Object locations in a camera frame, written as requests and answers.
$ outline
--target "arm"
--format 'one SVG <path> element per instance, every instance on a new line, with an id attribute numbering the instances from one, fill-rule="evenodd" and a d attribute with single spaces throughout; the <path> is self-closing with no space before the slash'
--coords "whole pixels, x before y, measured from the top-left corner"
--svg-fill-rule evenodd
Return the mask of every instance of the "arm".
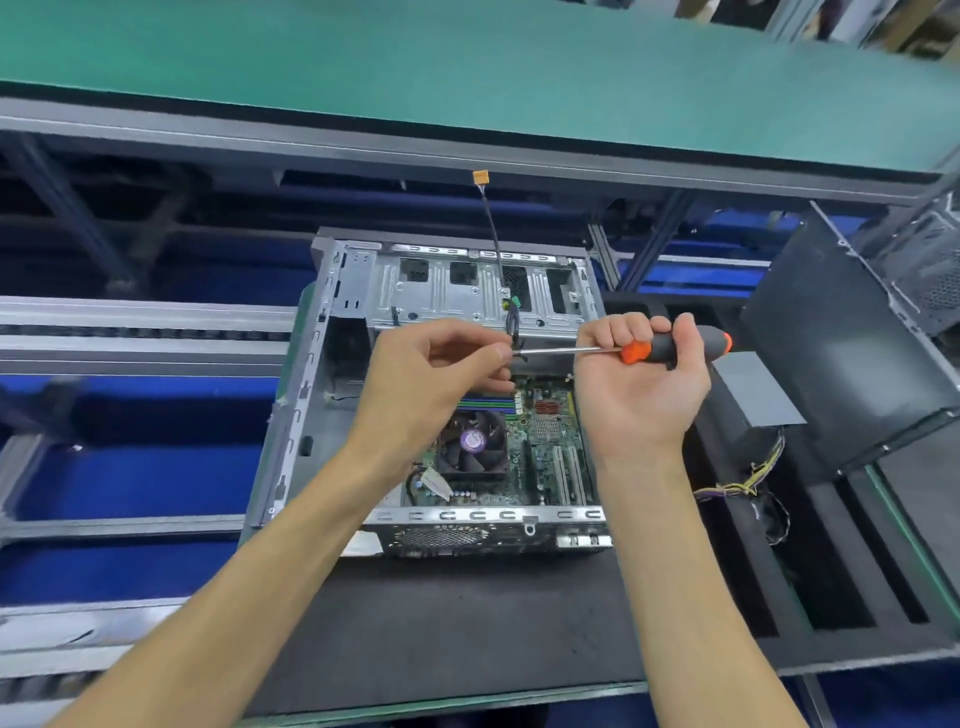
<path id="1" fill-rule="evenodd" d="M 578 345 L 611 348 L 670 331 L 662 317 L 609 316 Z M 806 726 L 733 604 L 681 448 L 709 374 L 693 317 L 673 327 L 678 366 L 580 355 L 577 401 L 661 726 Z"/>
<path id="2" fill-rule="evenodd" d="M 513 391 L 505 368 L 509 342 L 504 333 L 454 320 L 382 334 L 340 452 L 51 725 L 233 725 L 350 536 L 406 476 L 461 397 L 475 388 Z"/>

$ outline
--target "pcie slot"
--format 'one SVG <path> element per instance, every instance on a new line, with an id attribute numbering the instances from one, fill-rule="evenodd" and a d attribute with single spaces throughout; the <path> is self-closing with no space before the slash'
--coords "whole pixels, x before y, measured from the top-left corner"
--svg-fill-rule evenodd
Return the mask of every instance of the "pcie slot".
<path id="1" fill-rule="evenodd" d="M 564 465 L 564 449 L 559 445 L 553 446 L 553 472 L 557 476 L 557 491 L 560 496 L 560 505 L 570 504 L 570 489 L 566 484 L 566 466 Z"/>
<path id="2" fill-rule="evenodd" d="M 573 493 L 577 498 L 577 505 L 587 505 L 587 493 L 584 491 L 584 479 L 581 476 L 580 458 L 577 449 L 572 445 L 566 449 L 566 456 L 570 461 L 570 481 L 573 483 Z"/>

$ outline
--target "green workbench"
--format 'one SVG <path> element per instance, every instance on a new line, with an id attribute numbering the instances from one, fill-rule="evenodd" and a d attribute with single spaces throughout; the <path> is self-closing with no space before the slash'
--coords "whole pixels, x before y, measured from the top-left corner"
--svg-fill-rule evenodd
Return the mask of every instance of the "green workbench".
<path id="1" fill-rule="evenodd" d="M 960 142 L 955 67 L 557 0 L 0 0 L 0 80 L 893 170 Z"/>

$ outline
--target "hand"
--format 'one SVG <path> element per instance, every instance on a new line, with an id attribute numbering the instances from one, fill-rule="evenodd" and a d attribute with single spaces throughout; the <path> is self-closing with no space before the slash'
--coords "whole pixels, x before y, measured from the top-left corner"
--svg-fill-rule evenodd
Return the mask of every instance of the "hand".
<path id="1" fill-rule="evenodd" d="M 669 333 L 662 316 L 614 314 L 580 327 L 577 346 L 611 349 L 635 339 L 650 341 Z M 580 421 L 597 467 L 605 461 L 636 458 L 638 453 L 680 453 L 684 433 L 710 389 L 704 341 L 693 315 L 681 314 L 673 326 L 677 368 L 662 364 L 624 364 L 614 354 L 578 354 L 574 382 Z"/>
<path id="2" fill-rule="evenodd" d="M 514 391 L 512 361 L 509 335 L 458 319 L 381 333 L 345 450 L 372 458 L 393 487 L 467 392 Z"/>

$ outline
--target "forearm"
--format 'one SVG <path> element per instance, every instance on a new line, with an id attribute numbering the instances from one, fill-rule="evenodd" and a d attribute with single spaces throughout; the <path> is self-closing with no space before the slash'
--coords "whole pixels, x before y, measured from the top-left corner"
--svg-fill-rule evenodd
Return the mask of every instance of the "forearm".
<path id="1" fill-rule="evenodd" d="M 598 480 L 660 725 L 805 726 L 733 603 L 679 449 L 599 463 Z"/>
<path id="2" fill-rule="evenodd" d="M 375 505 L 379 477 L 372 464 L 337 455 L 53 725 L 232 725 Z"/>

